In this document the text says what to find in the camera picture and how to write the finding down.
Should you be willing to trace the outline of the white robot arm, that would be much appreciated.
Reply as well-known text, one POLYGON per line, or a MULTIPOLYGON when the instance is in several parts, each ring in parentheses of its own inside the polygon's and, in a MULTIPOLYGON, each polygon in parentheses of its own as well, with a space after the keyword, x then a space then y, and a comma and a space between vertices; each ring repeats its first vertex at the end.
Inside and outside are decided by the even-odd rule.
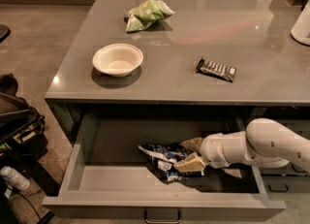
MULTIPOLYGON (((249 49, 235 63, 240 66, 235 84, 217 89, 216 100, 259 107, 310 103, 309 57, 290 40, 276 53, 249 49)), ((240 132, 193 138, 181 145, 193 152, 174 165, 183 172, 204 165, 227 168, 236 163, 280 168, 290 162, 310 171, 310 141, 268 118, 257 117, 240 132)))

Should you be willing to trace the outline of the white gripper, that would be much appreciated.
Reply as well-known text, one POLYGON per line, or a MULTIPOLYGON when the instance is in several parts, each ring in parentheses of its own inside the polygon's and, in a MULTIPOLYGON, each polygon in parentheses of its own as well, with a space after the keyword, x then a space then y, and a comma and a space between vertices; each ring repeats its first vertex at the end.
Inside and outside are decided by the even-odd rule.
POLYGON ((230 163, 224 155, 223 138, 222 133, 217 133, 209 135, 205 139, 196 137, 180 143, 184 148, 195 152, 173 166, 181 173, 200 172, 207 164, 215 169, 227 168, 230 163))

